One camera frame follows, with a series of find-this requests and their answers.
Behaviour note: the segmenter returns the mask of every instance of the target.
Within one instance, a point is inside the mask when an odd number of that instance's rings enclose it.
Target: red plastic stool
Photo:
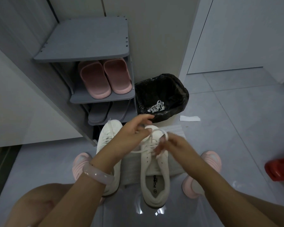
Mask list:
[[[273,181],[284,181],[284,159],[269,161],[264,168]]]

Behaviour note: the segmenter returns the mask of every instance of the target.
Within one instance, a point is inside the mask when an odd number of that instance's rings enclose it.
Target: white sneaker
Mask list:
[[[145,128],[158,129],[153,125]],[[170,191],[168,152],[157,157],[153,152],[162,135],[162,131],[157,130],[141,142],[141,190],[144,201],[153,208],[164,206]]]
[[[112,138],[119,132],[122,128],[122,123],[116,119],[108,121],[99,135],[99,141],[97,145],[97,153],[112,140]],[[113,183],[106,185],[103,197],[109,196],[115,193],[118,190],[119,182],[120,182],[120,168],[121,168],[121,160],[114,166],[114,170],[111,173],[114,176]]]

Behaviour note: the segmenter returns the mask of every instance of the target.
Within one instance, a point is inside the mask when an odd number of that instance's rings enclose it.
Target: shoelace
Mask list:
[[[106,133],[103,136],[103,147],[109,143],[109,141],[111,141],[113,139],[113,137],[115,136],[114,134],[114,130],[113,130],[113,126],[111,125],[111,119],[108,120],[108,127],[109,127],[109,131],[108,133]]]
[[[157,101],[157,104],[155,104],[154,106],[152,106],[150,109],[148,109],[148,112],[157,112],[157,111],[163,111],[165,110],[164,107],[164,102],[162,102],[161,100]]]
[[[154,149],[158,146],[159,144],[159,140],[154,140],[153,139],[153,132],[154,131],[162,131],[162,133],[165,135],[165,139],[168,140],[168,134],[165,130],[163,129],[154,129],[152,130],[151,134],[149,135],[148,139],[145,142],[146,144],[146,148],[144,150],[136,150],[136,151],[132,151],[132,153],[142,153],[145,151],[150,151],[151,155],[156,155],[156,153],[154,152]],[[156,159],[158,159],[160,156],[162,156],[163,151],[161,151],[161,153],[159,155],[156,156]]]

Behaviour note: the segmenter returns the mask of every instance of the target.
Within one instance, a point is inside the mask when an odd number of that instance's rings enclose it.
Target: pink slide sandal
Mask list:
[[[94,99],[103,99],[111,94],[109,82],[99,61],[81,61],[78,70],[88,93]]]
[[[125,60],[117,58],[103,62],[104,71],[113,91],[119,95],[130,92],[133,87]]]
[[[79,154],[73,163],[73,176],[75,180],[77,180],[80,175],[83,173],[83,166],[87,164],[89,161],[91,161],[93,158],[88,153],[81,153]],[[104,202],[105,198],[101,198],[99,205],[101,205]]]
[[[221,172],[222,162],[216,152],[206,151],[201,155],[201,158],[204,159],[204,161],[214,168],[218,173]],[[204,190],[200,184],[189,175],[183,180],[182,190],[184,194],[191,199],[197,198],[201,194],[204,194]]]

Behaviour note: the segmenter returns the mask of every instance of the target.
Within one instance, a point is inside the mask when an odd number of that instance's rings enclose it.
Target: pink jade bangle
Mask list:
[[[87,176],[91,177],[92,179],[95,179],[96,181],[102,184],[109,185],[114,181],[114,176],[102,172],[101,170],[95,168],[89,163],[86,163],[83,166],[82,170]]]

